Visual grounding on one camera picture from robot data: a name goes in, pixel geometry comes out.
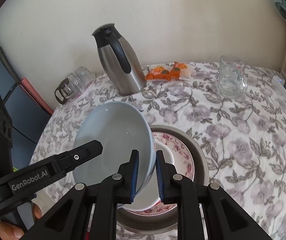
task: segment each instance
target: light blue bowl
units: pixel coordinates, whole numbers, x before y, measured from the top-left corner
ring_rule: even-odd
[[[73,171],[76,183],[93,185],[117,173],[119,166],[130,160],[133,149],[139,151],[136,192],[139,194],[152,177],[156,153],[151,129],[134,106],[113,101],[96,108],[84,120],[73,148],[92,140],[102,143],[103,152]]]

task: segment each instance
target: screw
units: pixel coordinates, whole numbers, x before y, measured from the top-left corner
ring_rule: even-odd
[[[217,190],[220,188],[220,185],[216,182],[210,184],[211,189]]]
[[[76,185],[74,186],[74,188],[75,188],[76,190],[82,190],[82,189],[84,189],[84,184],[83,184],[83,183],[78,183],[78,184],[76,184]]]
[[[173,179],[175,180],[181,180],[183,178],[183,176],[181,174],[174,174],[173,175]]]
[[[119,173],[115,173],[115,174],[112,175],[112,179],[114,179],[114,180],[122,179],[122,175],[119,174]]]

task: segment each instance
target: pink folder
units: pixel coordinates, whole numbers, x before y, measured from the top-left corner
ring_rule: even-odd
[[[20,85],[25,92],[41,107],[43,108],[48,114],[52,115],[53,110],[51,107],[42,99],[42,97],[36,92],[36,90],[33,88],[33,86],[30,84],[30,82],[27,80],[27,78],[21,79]]]

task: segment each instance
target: white wall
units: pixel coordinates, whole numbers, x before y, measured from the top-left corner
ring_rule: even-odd
[[[78,66],[102,73],[92,32],[115,23],[142,65],[217,61],[222,54],[279,69],[286,24],[273,0],[7,0],[0,46],[52,107],[54,89]]]

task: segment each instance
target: drinking glass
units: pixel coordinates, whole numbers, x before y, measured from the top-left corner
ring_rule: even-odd
[[[66,77],[67,77],[67,79],[68,79],[69,81],[71,81],[71,80],[73,80],[73,79],[76,78],[76,76],[75,76],[75,74],[74,74],[73,72],[69,73]]]
[[[78,77],[72,79],[70,84],[78,95],[83,93],[86,89],[84,83]]]
[[[56,93],[59,91],[60,95],[62,96],[62,99],[58,97],[58,94]],[[59,86],[56,88],[54,95],[56,97],[56,100],[61,104],[65,104],[68,99],[72,98],[75,94],[74,88],[69,82],[68,78],[65,78]]]
[[[88,87],[90,83],[94,80],[95,76],[85,67],[78,67],[75,70],[75,75],[83,82],[85,87]]]
[[[228,98],[246,93],[247,80],[244,77],[245,64],[233,55],[223,55],[220,59],[217,88]]]

